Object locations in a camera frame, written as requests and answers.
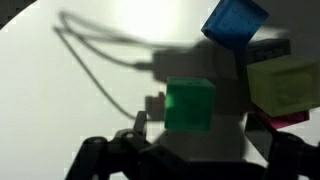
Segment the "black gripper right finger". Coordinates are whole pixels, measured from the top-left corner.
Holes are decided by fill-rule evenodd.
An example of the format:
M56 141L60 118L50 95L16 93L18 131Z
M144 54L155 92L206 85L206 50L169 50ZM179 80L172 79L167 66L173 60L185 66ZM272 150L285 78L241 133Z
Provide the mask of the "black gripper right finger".
M273 158L278 145L279 132L259 114L248 114L245 136L267 162Z

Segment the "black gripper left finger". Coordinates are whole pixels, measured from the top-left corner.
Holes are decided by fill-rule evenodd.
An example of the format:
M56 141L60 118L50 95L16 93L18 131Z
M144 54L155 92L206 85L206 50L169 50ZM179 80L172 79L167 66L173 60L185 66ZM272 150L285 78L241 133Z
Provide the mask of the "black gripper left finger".
M133 130L139 135L144 136L146 121L147 121L147 113L145 111L139 111L135 119Z

